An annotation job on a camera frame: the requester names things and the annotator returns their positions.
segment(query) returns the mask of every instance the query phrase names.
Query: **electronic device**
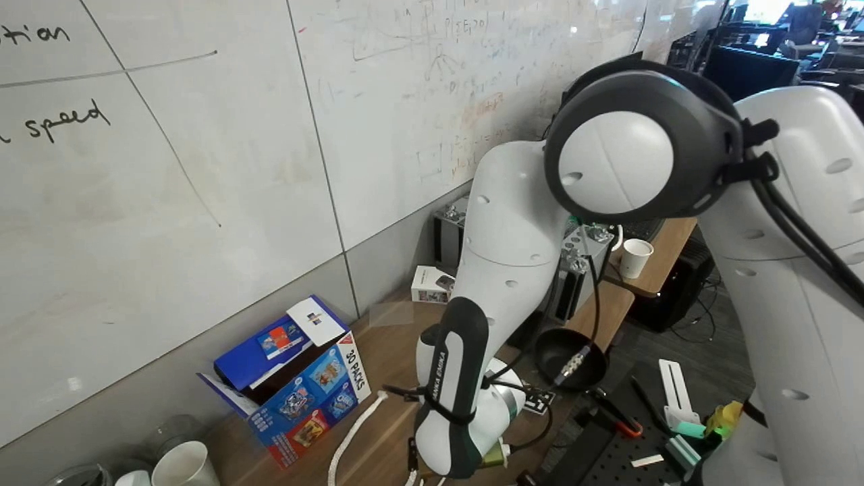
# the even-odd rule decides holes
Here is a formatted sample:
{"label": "electronic device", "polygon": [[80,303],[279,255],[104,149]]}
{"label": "electronic device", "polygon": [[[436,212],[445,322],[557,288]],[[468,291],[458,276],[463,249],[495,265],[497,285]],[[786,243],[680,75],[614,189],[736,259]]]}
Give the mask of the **electronic device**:
{"label": "electronic device", "polygon": [[606,223],[579,223],[561,239],[560,269],[541,303],[545,319],[567,322],[595,293],[617,235]]}
{"label": "electronic device", "polygon": [[455,273],[459,268],[464,211],[468,211],[468,193],[458,196],[455,201],[433,212],[436,265],[443,268],[445,273]]}
{"label": "electronic device", "polygon": [[715,46],[702,75],[722,85],[733,99],[744,99],[765,88],[792,85],[798,72],[798,60]]}

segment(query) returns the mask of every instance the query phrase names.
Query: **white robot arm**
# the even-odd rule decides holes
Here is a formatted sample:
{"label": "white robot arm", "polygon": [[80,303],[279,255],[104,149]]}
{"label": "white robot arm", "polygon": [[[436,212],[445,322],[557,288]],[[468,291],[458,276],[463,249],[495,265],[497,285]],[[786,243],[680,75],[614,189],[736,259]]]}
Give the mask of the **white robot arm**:
{"label": "white robot arm", "polygon": [[[773,157],[752,149],[775,123],[752,127],[741,112],[780,123],[761,146]],[[518,378],[501,373],[495,354],[544,300],[567,212],[590,222],[702,212],[777,444],[773,453],[733,440],[706,480],[755,471],[752,482],[864,482],[864,415],[854,411],[864,399],[864,291],[848,269],[864,261],[861,169],[864,127],[831,92],[780,88],[736,107],[707,81],[656,65],[590,72],[545,142],[506,142],[478,165],[455,300],[416,347],[426,396],[416,420],[422,459],[468,477],[518,415]],[[777,173],[775,191],[765,177]],[[813,251],[803,251],[809,227],[783,228],[771,215],[768,200],[783,201],[780,193],[823,238],[811,239]],[[487,373],[513,385],[490,385]]]}

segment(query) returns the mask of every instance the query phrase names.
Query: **yellow object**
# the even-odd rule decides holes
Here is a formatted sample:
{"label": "yellow object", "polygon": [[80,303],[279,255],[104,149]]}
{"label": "yellow object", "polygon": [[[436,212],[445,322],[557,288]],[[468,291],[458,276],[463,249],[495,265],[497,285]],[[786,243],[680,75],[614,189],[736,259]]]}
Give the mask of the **yellow object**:
{"label": "yellow object", "polygon": [[745,405],[738,399],[728,401],[723,408],[715,408],[714,415],[707,417],[707,430],[730,434],[738,427],[744,408]]}
{"label": "yellow object", "polygon": [[497,440],[497,444],[485,455],[485,466],[509,466],[510,444]]}

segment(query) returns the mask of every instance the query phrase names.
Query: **cardboard box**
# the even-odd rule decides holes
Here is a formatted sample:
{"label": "cardboard box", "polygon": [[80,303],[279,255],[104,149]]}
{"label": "cardboard box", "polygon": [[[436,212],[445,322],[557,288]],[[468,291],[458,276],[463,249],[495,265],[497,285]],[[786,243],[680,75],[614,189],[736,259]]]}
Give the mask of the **cardboard box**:
{"label": "cardboard box", "polygon": [[410,281],[410,300],[445,304],[452,300],[455,282],[458,282],[455,276],[439,268],[416,265],[413,281]]}
{"label": "cardboard box", "polygon": [[283,466],[371,396],[355,331],[316,297],[297,303],[213,366],[223,378],[200,378],[254,427]]}

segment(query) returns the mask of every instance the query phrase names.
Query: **whiteboard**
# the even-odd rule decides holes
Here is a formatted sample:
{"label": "whiteboard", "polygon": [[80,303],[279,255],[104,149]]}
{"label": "whiteboard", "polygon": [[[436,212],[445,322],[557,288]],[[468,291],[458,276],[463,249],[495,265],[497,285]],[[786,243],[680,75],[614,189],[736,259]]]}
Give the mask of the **whiteboard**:
{"label": "whiteboard", "polygon": [[347,245],[537,137],[579,72],[638,46],[645,0],[293,0]]}
{"label": "whiteboard", "polygon": [[0,4],[0,444],[341,253],[283,0]]}

